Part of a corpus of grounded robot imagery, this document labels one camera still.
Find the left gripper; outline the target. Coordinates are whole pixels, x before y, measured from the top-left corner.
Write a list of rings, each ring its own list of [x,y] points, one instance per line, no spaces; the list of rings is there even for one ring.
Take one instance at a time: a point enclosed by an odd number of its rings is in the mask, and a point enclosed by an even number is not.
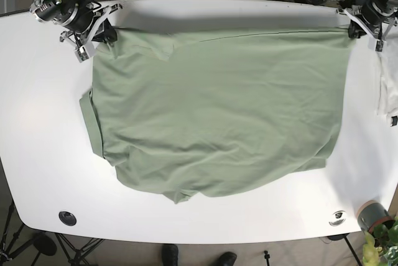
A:
[[[350,39],[370,35],[368,48],[372,51],[383,52],[389,41],[397,35],[397,24],[384,24],[397,17],[397,0],[358,0],[358,6],[339,7],[336,13],[349,17]]]

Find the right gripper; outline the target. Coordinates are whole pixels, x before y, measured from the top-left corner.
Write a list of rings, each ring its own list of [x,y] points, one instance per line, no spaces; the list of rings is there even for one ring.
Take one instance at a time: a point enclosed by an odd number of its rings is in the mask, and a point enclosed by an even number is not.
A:
[[[69,0],[54,2],[54,6],[50,20],[67,29],[60,34],[60,42],[67,42],[74,48],[80,63],[95,56],[93,42],[113,44],[117,41],[118,35],[108,17],[123,8],[120,3],[94,7],[92,2]]]

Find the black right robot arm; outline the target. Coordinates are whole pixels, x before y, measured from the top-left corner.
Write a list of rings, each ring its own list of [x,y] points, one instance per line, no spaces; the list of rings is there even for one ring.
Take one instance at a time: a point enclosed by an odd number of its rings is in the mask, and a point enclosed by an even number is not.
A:
[[[95,42],[111,45],[118,40],[108,17],[122,8],[104,7],[97,0],[33,0],[29,11],[39,22],[63,27],[60,42],[71,45],[81,63],[94,57]]]

